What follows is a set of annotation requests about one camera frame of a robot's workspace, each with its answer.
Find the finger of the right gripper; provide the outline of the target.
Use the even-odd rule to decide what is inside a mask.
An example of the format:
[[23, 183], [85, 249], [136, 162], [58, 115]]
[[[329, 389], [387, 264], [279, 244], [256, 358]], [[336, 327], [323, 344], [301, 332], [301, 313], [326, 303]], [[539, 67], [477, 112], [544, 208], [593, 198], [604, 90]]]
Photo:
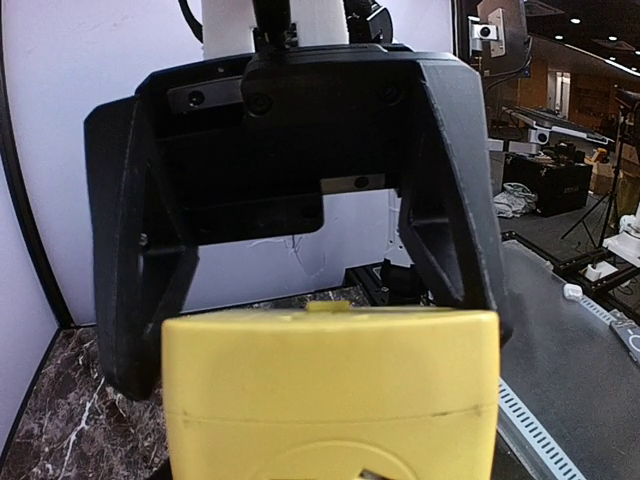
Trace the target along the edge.
[[198, 247], [140, 99], [96, 107], [84, 134], [100, 365], [116, 391], [145, 400], [160, 377], [161, 324], [182, 310]]

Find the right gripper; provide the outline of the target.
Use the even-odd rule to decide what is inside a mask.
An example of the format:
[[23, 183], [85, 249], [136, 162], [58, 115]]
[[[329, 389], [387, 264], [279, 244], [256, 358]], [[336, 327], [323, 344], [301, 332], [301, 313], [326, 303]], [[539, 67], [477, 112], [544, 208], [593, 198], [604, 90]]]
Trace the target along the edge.
[[138, 236], [210, 245], [311, 233], [336, 191], [394, 189], [439, 306], [513, 333], [479, 74], [404, 47], [294, 49], [150, 74], [136, 91]]

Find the yellow cube socket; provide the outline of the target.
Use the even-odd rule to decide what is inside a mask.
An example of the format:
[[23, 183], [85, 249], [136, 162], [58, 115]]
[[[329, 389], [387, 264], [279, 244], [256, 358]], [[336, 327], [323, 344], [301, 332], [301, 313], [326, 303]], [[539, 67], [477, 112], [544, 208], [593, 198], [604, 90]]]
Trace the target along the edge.
[[176, 479], [487, 479], [498, 420], [490, 311], [238, 309], [169, 319]]

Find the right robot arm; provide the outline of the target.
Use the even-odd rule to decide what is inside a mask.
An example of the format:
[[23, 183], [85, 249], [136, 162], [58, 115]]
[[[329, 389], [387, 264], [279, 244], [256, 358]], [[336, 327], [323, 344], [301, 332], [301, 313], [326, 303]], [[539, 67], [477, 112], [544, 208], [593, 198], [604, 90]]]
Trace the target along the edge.
[[85, 120], [107, 382], [150, 396], [200, 246], [315, 232], [339, 188], [397, 191], [400, 239], [435, 302], [498, 313], [508, 339], [478, 73], [403, 45], [295, 47], [288, 2], [252, 9], [255, 53], [152, 73]]

